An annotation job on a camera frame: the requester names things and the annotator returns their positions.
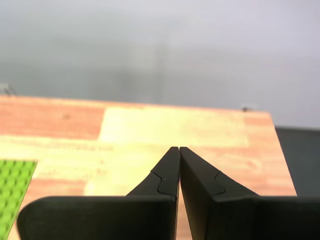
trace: gray wall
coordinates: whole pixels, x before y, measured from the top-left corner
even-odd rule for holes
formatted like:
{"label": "gray wall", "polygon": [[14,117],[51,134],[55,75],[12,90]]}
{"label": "gray wall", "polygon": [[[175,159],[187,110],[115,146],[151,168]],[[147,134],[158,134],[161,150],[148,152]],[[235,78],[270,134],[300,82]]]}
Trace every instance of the gray wall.
{"label": "gray wall", "polygon": [[0,0],[20,95],[240,109],[320,127],[318,0]]}

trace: wooden tabletop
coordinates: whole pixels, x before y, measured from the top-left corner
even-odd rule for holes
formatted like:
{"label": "wooden tabletop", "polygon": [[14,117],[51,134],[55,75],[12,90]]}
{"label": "wooden tabletop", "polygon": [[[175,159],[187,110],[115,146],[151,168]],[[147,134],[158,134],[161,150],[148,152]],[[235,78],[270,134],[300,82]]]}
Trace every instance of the wooden tabletop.
{"label": "wooden tabletop", "polygon": [[[37,160],[22,206],[57,195],[124,196],[171,146],[260,195],[296,195],[266,112],[0,97],[0,158]],[[177,240],[190,240],[180,192]],[[19,239],[13,226],[10,240]]]}

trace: reddish wood panel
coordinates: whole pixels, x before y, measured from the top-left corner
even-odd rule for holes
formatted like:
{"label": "reddish wood panel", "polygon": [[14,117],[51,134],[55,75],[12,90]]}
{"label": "reddish wood panel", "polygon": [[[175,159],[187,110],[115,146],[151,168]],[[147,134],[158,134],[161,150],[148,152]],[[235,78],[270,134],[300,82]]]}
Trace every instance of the reddish wood panel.
{"label": "reddish wood panel", "polygon": [[95,140],[104,111],[104,107],[2,101],[0,135]]}

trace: black surface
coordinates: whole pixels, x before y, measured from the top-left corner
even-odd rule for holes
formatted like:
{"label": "black surface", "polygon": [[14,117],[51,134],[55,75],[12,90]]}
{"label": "black surface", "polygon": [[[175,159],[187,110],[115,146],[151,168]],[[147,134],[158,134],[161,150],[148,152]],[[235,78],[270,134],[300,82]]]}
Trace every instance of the black surface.
{"label": "black surface", "polygon": [[259,196],[188,148],[180,152],[193,240],[320,239],[320,198]]}
{"label": "black surface", "polygon": [[298,196],[320,196],[320,131],[276,127]]}
{"label": "black surface", "polygon": [[180,152],[172,147],[127,196],[53,196],[25,206],[21,240],[174,240]]}

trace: green lego baseplate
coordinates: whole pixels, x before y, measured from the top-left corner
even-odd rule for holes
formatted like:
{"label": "green lego baseplate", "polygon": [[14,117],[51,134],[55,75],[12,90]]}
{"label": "green lego baseplate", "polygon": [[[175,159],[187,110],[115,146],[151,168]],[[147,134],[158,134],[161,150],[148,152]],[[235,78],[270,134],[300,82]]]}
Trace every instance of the green lego baseplate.
{"label": "green lego baseplate", "polygon": [[36,166],[36,161],[0,159],[0,240],[8,238]]}

